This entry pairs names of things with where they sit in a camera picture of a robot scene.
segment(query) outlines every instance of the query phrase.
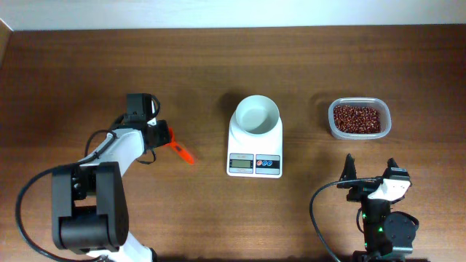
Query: white scale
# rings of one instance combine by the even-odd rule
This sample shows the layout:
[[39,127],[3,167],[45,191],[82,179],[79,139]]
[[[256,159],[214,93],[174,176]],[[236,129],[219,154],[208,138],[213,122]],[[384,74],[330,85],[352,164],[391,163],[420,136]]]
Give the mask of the white scale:
[[230,120],[226,173],[249,178],[280,178],[283,173],[283,124],[277,105],[252,95]]

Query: red beans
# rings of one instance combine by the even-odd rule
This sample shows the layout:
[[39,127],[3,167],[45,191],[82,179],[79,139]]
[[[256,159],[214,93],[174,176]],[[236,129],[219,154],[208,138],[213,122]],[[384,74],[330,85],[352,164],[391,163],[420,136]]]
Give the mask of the red beans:
[[351,134],[380,133],[380,114],[366,106],[337,106],[333,109],[336,128]]

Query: wooden table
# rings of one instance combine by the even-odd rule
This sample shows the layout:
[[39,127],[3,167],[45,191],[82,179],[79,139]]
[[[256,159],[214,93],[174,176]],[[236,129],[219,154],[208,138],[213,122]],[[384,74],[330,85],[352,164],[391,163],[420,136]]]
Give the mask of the wooden table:
[[[394,206],[421,221],[411,258],[460,261],[466,248],[466,26],[14,32],[0,70],[0,261],[45,261],[20,238],[15,199],[38,172],[83,155],[88,136],[125,111],[125,94],[162,102],[176,137],[198,158],[169,148],[124,176],[130,230],[165,258],[322,258],[309,199],[341,175],[382,175],[394,157],[413,186]],[[280,109],[284,174],[225,172],[229,118],[246,96]],[[334,139],[328,106],[374,97],[390,108],[380,140]],[[331,188],[316,219],[335,252],[363,250],[359,205]],[[48,250],[50,177],[23,203],[25,227]]]

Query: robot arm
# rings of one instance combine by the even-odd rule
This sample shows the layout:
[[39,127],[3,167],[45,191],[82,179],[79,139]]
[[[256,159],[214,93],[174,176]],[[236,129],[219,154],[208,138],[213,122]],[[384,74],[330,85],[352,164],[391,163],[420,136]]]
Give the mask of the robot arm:
[[[159,103],[154,96],[130,94],[127,104],[127,113],[83,160],[100,152],[96,159],[53,173],[52,236],[59,249],[94,258],[104,255],[111,261],[156,260],[156,253],[129,232],[122,176],[147,150],[169,143],[170,134],[166,121],[155,119]],[[91,196],[95,206],[75,205]]]
[[411,186],[408,172],[389,159],[387,169],[375,182],[356,181],[355,160],[347,155],[338,188],[349,188],[347,201],[360,202],[366,252],[355,252],[353,261],[405,261],[413,252],[412,242],[419,221],[403,212],[391,212],[391,205],[404,199]]

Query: plastic container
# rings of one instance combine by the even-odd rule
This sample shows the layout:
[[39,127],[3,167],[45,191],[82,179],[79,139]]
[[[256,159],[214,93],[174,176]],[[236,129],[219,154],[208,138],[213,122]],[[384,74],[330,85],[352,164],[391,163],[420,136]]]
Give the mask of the plastic container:
[[[375,134],[351,134],[340,131],[335,126],[333,119],[333,109],[336,106],[367,106],[377,110],[380,113],[380,133]],[[328,121],[330,122],[330,129],[332,136],[337,139],[348,140],[367,140],[383,138],[388,134],[392,128],[392,120],[390,118],[390,111],[384,101],[377,98],[340,98],[335,100],[328,108]]]

